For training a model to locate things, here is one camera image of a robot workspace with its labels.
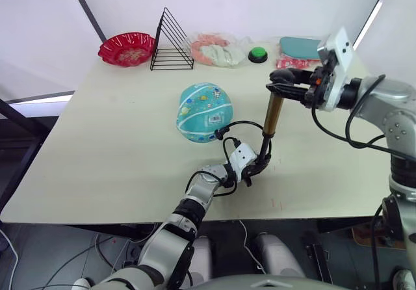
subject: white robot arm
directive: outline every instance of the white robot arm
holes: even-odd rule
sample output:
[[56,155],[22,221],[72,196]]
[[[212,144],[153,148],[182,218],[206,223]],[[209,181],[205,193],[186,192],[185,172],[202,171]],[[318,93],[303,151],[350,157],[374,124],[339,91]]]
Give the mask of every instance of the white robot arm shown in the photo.
[[[271,157],[270,140],[276,129],[283,98],[298,100],[311,108],[314,120],[316,109],[332,111],[338,107],[352,111],[349,123],[357,116],[380,128],[389,149],[372,145],[372,142],[351,140],[348,122],[346,137],[340,137],[324,129],[316,119],[317,125],[326,133],[350,143],[355,148],[374,148],[391,154],[389,185],[392,195],[383,201],[383,217],[391,234],[404,239],[415,274],[416,90],[384,76],[351,79],[347,71],[353,61],[354,50],[343,29],[322,41],[318,53],[323,67],[318,67],[314,72],[278,70],[270,74],[272,83],[266,87],[271,95],[259,155],[249,145],[239,144],[228,165],[205,167],[204,171],[207,173],[198,175],[175,211],[150,237],[138,265],[120,269],[94,286],[94,290],[179,288],[192,258],[192,242],[218,187],[230,180],[244,180],[250,184],[250,177],[259,174],[267,166]],[[301,84],[309,87],[295,86]],[[228,131],[229,127],[225,127],[217,131],[216,135],[222,139],[222,135]],[[328,290],[338,288],[313,280],[270,275],[230,276],[212,280],[196,288],[252,290],[264,286]]]

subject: grey floor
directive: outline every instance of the grey floor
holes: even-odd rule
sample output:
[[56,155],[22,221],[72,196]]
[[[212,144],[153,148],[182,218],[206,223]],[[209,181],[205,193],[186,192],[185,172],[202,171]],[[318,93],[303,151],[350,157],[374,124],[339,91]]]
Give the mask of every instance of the grey floor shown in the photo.
[[[19,160],[8,157],[7,161],[0,151],[0,191],[16,167]],[[306,230],[316,231],[315,220],[247,220],[248,241],[260,232],[276,234],[292,250],[308,278],[316,279],[317,274],[311,260],[307,257],[300,237]],[[13,282],[13,290],[29,290],[44,285],[51,275],[69,258],[92,246],[96,233],[69,226],[35,224],[0,224],[6,231],[19,254],[19,265]],[[253,261],[243,249],[244,231],[235,221],[204,222],[201,235],[208,236],[213,243],[214,277],[230,274],[257,272]],[[358,246],[350,238],[348,231],[340,231],[318,236],[328,251],[328,266],[336,285],[354,290],[374,289],[371,250]],[[101,245],[102,251],[114,263],[122,250],[126,238],[115,237]],[[129,245],[127,260],[137,257],[139,248]],[[391,274],[397,267],[409,267],[404,251],[379,249],[380,275],[384,289],[391,289]],[[122,251],[116,268],[126,260]],[[8,289],[8,281],[14,257],[10,248],[0,254],[0,290]],[[89,250],[74,259],[53,279],[52,283],[73,283],[80,277],[98,283],[110,274],[107,266],[96,254]],[[54,287],[48,289],[69,289]]]

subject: red plate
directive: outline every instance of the red plate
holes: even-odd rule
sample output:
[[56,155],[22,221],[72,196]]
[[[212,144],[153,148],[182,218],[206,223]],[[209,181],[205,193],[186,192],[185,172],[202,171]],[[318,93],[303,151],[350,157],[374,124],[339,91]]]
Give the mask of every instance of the red plate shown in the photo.
[[154,43],[155,39],[146,33],[123,33],[104,42],[99,47],[98,56],[109,64],[138,66],[151,57]]

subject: blue ball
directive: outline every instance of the blue ball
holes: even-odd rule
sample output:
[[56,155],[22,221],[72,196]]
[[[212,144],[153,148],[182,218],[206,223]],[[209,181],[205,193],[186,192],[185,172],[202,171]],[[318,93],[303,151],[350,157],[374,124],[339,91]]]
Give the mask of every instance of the blue ball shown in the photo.
[[231,122],[233,106],[217,85],[200,83],[188,87],[179,100],[176,127],[193,142],[212,142],[214,131]]

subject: table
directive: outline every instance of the table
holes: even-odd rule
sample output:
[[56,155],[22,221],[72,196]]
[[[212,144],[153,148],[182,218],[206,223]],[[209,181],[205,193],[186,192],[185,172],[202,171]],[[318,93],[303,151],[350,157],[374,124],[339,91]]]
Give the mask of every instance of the table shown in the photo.
[[[98,62],[58,119],[0,219],[3,222],[119,224],[160,222],[182,198],[190,175],[223,163],[221,142],[185,139],[175,121],[182,90],[212,82],[234,107],[233,120],[263,124],[274,69],[269,61],[239,69],[195,65],[193,70],[149,71],[148,64],[119,68]],[[357,62],[356,76],[365,73]],[[319,112],[343,133],[347,111]],[[238,125],[231,134],[257,151],[261,132]],[[352,136],[379,131],[356,120]],[[268,168],[215,198],[206,220],[321,218],[372,215],[389,194],[389,156],[355,150],[321,132],[311,112],[285,100]]]

